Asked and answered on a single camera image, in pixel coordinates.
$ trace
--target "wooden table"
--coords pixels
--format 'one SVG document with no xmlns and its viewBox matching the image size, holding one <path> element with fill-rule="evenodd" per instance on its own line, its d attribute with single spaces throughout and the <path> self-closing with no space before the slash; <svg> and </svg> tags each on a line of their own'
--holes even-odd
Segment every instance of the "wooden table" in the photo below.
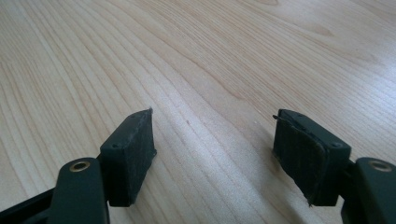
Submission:
<svg viewBox="0 0 396 224">
<path fill-rule="evenodd" d="M 0 2 L 0 210 L 152 107 L 158 155 L 112 223 L 340 223 L 272 157 L 279 108 L 396 162 L 396 5 Z"/>
</svg>

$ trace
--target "black rubber pad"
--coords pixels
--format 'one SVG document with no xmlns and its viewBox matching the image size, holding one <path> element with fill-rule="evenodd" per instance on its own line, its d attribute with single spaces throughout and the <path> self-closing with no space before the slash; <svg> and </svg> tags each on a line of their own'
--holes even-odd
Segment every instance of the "black rubber pad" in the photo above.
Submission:
<svg viewBox="0 0 396 224">
<path fill-rule="evenodd" d="M 152 109 L 130 115 L 100 148 L 106 196 L 111 206 L 127 207 L 136 201 L 146 172 L 157 154 L 151 114 Z"/>
<path fill-rule="evenodd" d="M 310 205 L 334 206 L 337 180 L 347 167 L 350 146 L 300 113 L 280 109 L 274 118 L 274 154 L 283 170 Z"/>
</svg>

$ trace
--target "clamp jaw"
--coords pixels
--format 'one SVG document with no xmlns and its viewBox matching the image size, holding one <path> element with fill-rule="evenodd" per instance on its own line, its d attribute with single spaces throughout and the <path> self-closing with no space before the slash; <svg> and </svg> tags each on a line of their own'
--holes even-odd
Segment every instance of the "clamp jaw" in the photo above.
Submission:
<svg viewBox="0 0 396 224">
<path fill-rule="evenodd" d="M 396 223 L 396 167 L 374 158 L 349 160 L 351 147 L 309 117 L 280 109 L 274 154 L 309 205 L 345 200 L 344 223 Z"/>
<path fill-rule="evenodd" d="M 0 223 L 109 223 L 111 206 L 136 201 L 157 154 L 152 109 L 127 117 L 100 148 L 100 155 L 64 165 L 56 187 L 0 213 Z"/>
</svg>

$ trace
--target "metal rivet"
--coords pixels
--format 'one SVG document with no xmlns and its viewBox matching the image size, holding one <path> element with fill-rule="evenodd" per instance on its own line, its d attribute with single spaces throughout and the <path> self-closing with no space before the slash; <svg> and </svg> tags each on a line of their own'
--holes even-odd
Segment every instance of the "metal rivet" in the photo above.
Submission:
<svg viewBox="0 0 396 224">
<path fill-rule="evenodd" d="M 382 161 L 369 161 L 371 167 L 381 172 L 391 172 L 392 167 Z"/>
<path fill-rule="evenodd" d="M 90 167 L 90 165 L 91 164 L 88 161 L 78 161 L 70 166 L 70 171 L 71 172 L 80 172 L 80 171 L 83 171 L 83 170 L 87 169 L 88 167 Z"/>
</svg>

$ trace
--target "wood grain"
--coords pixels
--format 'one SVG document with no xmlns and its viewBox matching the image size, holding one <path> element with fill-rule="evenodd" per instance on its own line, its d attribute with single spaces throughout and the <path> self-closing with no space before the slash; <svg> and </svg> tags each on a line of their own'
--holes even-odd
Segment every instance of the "wood grain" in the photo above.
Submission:
<svg viewBox="0 0 396 224">
<path fill-rule="evenodd" d="M 279 108 L 396 163 L 394 1 L 0 1 L 0 210 L 154 110 L 158 155 L 112 223 L 340 223 L 271 155 Z"/>
</svg>

